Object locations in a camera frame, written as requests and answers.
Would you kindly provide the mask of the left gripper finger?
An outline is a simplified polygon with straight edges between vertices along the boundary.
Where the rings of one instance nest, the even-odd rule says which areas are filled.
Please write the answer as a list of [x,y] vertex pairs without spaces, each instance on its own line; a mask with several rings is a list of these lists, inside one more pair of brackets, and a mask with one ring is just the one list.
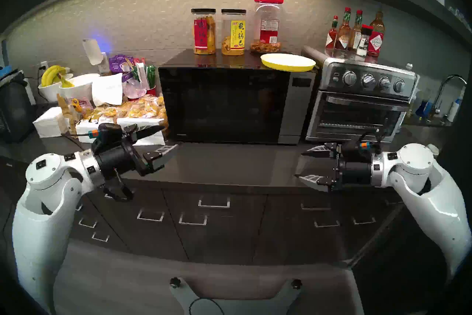
[[143,152],[142,157],[149,169],[156,172],[164,168],[165,164],[169,162],[178,151],[179,144],[174,145],[153,145],[149,146],[151,149]]
[[164,125],[129,125],[124,127],[124,135],[131,144],[165,144],[164,129]]

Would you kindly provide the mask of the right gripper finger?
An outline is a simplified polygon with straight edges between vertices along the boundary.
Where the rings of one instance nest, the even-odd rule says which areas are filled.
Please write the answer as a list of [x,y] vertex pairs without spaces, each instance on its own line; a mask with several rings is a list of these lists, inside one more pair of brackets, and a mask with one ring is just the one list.
[[301,155],[312,158],[336,159],[336,144],[322,144],[314,146],[307,151],[302,152]]
[[336,178],[318,176],[318,175],[307,175],[307,176],[297,176],[297,179],[303,183],[305,186],[321,191],[321,192],[330,192],[332,191],[333,186],[336,184]]

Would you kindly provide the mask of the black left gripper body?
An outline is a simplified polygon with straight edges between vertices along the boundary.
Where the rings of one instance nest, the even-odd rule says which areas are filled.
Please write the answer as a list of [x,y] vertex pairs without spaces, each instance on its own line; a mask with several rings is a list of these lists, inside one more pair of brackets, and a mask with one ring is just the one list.
[[111,180],[117,174],[137,171],[141,176],[148,172],[148,165],[137,153],[127,138],[116,141],[94,141],[94,157],[98,163],[101,175],[105,181]]

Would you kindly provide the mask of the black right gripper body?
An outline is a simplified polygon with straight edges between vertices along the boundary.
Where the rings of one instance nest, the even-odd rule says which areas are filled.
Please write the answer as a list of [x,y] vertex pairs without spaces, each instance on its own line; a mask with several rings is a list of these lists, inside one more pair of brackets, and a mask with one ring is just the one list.
[[373,143],[341,143],[336,147],[333,189],[344,186],[370,185],[372,179]]

